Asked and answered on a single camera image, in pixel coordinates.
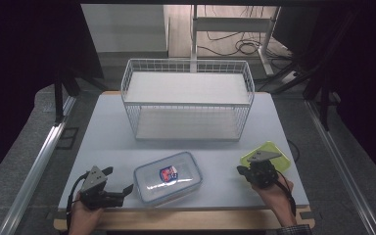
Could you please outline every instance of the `white tabletop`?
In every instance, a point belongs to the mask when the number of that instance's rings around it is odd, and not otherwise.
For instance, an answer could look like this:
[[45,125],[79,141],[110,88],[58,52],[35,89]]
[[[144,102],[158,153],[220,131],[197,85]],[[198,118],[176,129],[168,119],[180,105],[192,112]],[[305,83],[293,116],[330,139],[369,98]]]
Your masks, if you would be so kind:
[[[298,171],[293,163],[282,125],[273,100],[267,93],[257,93],[243,135],[238,142],[223,141],[137,141],[131,130],[120,95],[103,94],[94,109],[92,118],[72,167],[69,180],[59,203],[65,209],[72,185],[79,175],[93,165],[100,169],[114,167],[108,176],[105,190],[121,192],[133,183],[133,170],[182,151],[190,152],[196,159],[204,181],[189,195],[159,206],[176,210],[264,208],[259,195],[251,188],[236,166],[245,154],[266,141],[274,142],[291,159],[284,175],[294,182],[293,196],[297,206],[309,202]],[[137,190],[124,199],[123,209],[145,208]]]

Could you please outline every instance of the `clear plastic lid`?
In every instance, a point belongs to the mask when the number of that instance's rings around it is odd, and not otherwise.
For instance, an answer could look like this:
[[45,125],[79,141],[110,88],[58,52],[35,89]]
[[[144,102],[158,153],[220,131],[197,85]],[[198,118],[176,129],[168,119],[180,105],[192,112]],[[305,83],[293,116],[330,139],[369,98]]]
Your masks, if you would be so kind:
[[156,206],[190,193],[203,177],[192,155],[182,152],[137,167],[134,180],[143,203]]

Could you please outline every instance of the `table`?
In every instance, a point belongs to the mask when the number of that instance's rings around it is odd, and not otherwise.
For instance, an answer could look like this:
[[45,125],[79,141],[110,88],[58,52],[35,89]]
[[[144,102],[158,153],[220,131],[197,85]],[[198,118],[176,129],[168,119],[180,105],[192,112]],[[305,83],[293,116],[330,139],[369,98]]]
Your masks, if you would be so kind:
[[[189,151],[202,171],[204,182],[199,190],[155,209],[146,210],[136,190],[124,199],[122,208],[108,209],[99,229],[273,229],[280,227],[250,184],[239,175],[236,166],[240,157],[265,141],[274,142],[292,159],[285,134],[270,94],[256,93],[243,136],[229,141],[136,141],[118,92],[105,92],[81,143],[69,180],[59,203],[65,211],[67,197],[75,180],[93,165],[113,166],[105,190],[121,192],[133,183],[133,170],[143,164]],[[300,212],[310,212],[309,203],[295,164],[284,172],[295,183],[293,196],[298,207],[298,222],[314,225],[314,220],[302,219]],[[54,225],[66,229],[60,216]]]

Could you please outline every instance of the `white wall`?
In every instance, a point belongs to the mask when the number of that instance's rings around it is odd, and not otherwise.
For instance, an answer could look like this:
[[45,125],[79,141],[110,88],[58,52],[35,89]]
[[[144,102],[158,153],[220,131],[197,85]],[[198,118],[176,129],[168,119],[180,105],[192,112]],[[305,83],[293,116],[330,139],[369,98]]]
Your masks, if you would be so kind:
[[97,52],[166,51],[163,5],[81,4]]

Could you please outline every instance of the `sleeve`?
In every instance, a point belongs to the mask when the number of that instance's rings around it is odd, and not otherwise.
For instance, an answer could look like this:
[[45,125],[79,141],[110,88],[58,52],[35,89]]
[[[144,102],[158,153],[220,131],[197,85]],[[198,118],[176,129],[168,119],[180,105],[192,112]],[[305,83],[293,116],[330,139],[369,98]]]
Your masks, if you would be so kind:
[[311,235],[310,227],[307,224],[283,227],[276,230],[277,235]]

